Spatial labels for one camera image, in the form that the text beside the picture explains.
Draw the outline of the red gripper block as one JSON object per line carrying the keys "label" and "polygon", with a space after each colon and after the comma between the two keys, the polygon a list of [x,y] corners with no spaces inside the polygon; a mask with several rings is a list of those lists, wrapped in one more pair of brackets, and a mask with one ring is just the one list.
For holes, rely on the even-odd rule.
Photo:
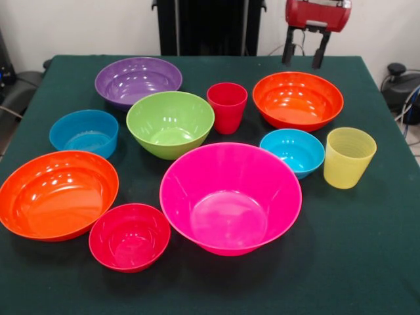
{"label": "red gripper block", "polygon": [[327,44],[329,32],[341,32],[348,22],[352,10],[352,1],[286,1],[285,20],[289,24],[282,54],[282,64],[289,66],[295,54],[293,33],[296,28],[325,28],[320,46],[312,60],[312,68],[320,69]]}

